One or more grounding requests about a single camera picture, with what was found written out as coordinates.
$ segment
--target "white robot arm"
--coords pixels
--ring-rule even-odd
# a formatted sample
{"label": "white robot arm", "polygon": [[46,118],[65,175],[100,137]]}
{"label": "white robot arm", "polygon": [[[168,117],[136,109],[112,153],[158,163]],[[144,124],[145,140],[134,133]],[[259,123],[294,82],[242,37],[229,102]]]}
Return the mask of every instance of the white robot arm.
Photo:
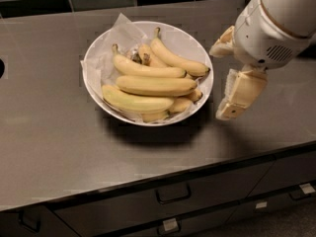
{"label": "white robot arm", "polygon": [[233,54],[244,63],[230,70],[216,117],[236,119],[267,85],[267,70],[285,66],[316,33],[316,0],[251,0],[209,54]]}

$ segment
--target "white paper liner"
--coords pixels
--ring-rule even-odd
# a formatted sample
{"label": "white paper liner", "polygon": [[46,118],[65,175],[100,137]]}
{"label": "white paper liner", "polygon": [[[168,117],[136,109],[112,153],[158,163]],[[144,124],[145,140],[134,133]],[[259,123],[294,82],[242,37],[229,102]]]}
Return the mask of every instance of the white paper liner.
{"label": "white paper liner", "polygon": [[[84,68],[84,71],[86,71],[87,84],[95,93],[94,97],[96,97],[98,101],[100,100],[100,102],[106,103],[102,95],[102,85],[115,85],[116,79],[120,76],[112,62],[112,45],[116,43],[118,45],[118,51],[125,54],[129,50],[137,48],[141,43],[150,43],[151,38],[139,27],[133,24],[125,15],[119,14],[118,19],[111,28],[109,34],[105,38],[101,38],[100,41],[102,43],[101,48],[99,49],[103,50],[103,52],[95,52],[89,58],[81,60],[81,65]],[[145,123],[139,114],[122,112],[111,105],[109,106],[122,117],[133,120],[135,123]],[[153,121],[153,123],[168,124],[169,122],[182,120],[189,117],[191,113],[198,108],[199,104],[197,102],[192,104],[182,113],[172,115],[164,120]]]}

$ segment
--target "banana stem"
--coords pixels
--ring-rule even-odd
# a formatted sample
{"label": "banana stem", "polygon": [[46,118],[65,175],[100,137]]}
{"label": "banana stem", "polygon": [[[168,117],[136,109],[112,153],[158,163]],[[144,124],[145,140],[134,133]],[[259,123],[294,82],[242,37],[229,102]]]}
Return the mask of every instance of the banana stem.
{"label": "banana stem", "polygon": [[113,52],[113,54],[118,54],[119,53],[119,47],[118,47],[118,45],[116,43],[114,43],[112,45],[112,52]]}
{"label": "banana stem", "polygon": [[159,34],[160,34],[160,28],[155,28],[154,37],[159,38]]}

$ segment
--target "countertop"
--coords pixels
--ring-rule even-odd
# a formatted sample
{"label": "countertop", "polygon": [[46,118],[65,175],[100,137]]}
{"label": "countertop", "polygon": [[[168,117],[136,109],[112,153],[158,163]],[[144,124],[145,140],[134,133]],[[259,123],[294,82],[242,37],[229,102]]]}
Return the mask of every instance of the countertop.
{"label": "countertop", "polygon": [[214,114],[232,57],[213,59],[206,104],[169,126],[110,117],[89,96],[80,60],[119,13],[183,29],[208,51],[245,0],[209,0],[0,19],[0,210],[102,190],[316,140],[316,60],[269,71],[269,84],[241,117]]}

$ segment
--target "yellow banana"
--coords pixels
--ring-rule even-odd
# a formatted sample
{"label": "yellow banana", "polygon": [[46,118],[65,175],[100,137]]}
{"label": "yellow banana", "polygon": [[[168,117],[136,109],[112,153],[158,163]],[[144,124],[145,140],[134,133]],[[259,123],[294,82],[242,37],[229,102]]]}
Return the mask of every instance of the yellow banana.
{"label": "yellow banana", "polygon": [[160,28],[155,29],[154,38],[150,43],[152,51],[169,66],[181,67],[193,76],[204,76],[209,71],[209,67],[205,64],[183,58],[170,49],[159,39]]}
{"label": "yellow banana", "polygon": [[131,94],[143,96],[188,95],[197,87],[197,82],[188,78],[155,78],[122,75],[117,78],[118,87]]}
{"label": "yellow banana", "polygon": [[151,67],[168,67],[168,65],[158,58],[151,50],[150,46],[146,43],[142,43],[138,47],[138,54],[141,60],[146,60],[146,54],[149,55],[148,65]]}
{"label": "yellow banana", "polygon": [[144,122],[153,122],[157,120],[164,120],[169,116],[168,111],[162,111],[155,114],[141,114],[142,120]]}
{"label": "yellow banana", "polygon": [[199,88],[195,88],[191,93],[187,94],[186,98],[190,99],[192,102],[200,100],[203,96],[203,92]]}
{"label": "yellow banana", "polygon": [[169,109],[174,98],[135,96],[117,89],[112,85],[103,85],[104,100],[113,107],[136,114],[155,114]]}
{"label": "yellow banana", "polygon": [[148,77],[185,77],[187,71],[180,67],[149,67],[132,61],[118,51],[118,45],[113,44],[113,64],[115,68],[125,75],[139,75]]}
{"label": "yellow banana", "polygon": [[193,102],[185,97],[175,99],[174,104],[168,109],[170,114],[177,114],[184,112]]}

